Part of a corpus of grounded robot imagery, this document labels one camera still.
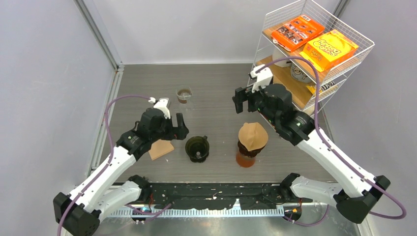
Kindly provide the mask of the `brown paper coffee filter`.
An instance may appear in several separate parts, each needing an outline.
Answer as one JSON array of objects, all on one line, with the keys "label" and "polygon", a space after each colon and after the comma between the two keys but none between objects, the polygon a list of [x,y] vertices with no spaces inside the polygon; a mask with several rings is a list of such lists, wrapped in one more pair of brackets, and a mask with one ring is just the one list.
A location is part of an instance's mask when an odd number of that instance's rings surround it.
[{"label": "brown paper coffee filter", "polygon": [[254,151],[266,146],[268,133],[258,122],[246,122],[238,132],[238,140],[248,151]]}]

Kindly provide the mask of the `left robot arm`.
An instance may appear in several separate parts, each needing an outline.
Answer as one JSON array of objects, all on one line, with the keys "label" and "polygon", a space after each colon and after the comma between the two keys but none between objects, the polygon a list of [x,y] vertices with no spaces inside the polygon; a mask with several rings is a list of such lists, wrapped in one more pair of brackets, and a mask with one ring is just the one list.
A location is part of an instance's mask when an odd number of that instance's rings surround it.
[{"label": "left robot arm", "polygon": [[177,126],[171,116],[158,108],[148,108],[132,129],[116,141],[111,153],[99,167],[70,193],[59,192],[53,199],[56,222],[73,236],[91,236],[100,222],[121,206],[137,201],[146,203],[151,191],[142,180],[127,181],[117,190],[106,190],[135,164],[152,144],[159,140],[184,140],[189,133],[182,113],[176,114]]}]

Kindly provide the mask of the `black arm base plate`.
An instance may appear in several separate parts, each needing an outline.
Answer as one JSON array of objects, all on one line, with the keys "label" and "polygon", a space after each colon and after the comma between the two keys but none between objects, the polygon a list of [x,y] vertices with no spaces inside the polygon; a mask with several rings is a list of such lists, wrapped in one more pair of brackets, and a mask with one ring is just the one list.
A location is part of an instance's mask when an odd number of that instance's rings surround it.
[{"label": "black arm base plate", "polygon": [[262,182],[154,182],[145,188],[139,199],[130,205],[153,205],[163,209],[223,210],[239,202],[242,210],[273,209],[278,205],[310,203],[311,199],[297,198],[278,183]]}]

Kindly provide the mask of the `amber brown coffee dripper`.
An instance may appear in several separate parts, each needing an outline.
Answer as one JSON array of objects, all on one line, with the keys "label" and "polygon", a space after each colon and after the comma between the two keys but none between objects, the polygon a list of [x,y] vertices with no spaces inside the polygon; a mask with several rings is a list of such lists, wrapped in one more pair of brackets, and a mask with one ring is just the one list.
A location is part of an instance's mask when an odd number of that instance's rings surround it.
[{"label": "amber brown coffee dripper", "polygon": [[249,157],[249,158],[256,157],[264,148],[265,146],[259,149],[249,151],[240,141],[238,141],[238,154]]}]

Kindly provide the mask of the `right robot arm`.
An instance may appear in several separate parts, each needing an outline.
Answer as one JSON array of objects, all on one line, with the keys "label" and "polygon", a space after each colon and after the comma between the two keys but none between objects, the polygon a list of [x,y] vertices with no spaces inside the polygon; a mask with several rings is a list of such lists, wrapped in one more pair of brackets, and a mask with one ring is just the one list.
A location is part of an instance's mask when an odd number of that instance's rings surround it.
[{"label": "right robot arm", "polygon": [[284,140],[313,157],[335,180],[326,183],[289,174],[281,183],[281,197],[293,202],[308,198],[335,207],[353,223],[360,224],[387,190],[390,180],[384,175],[374,176],[350,159],[315,127],[315,120],[295,109],[292,95],[281,84],[265,88],[237,88],[232,100],[236,112],[248,103],[249,112],[259,112]]}]

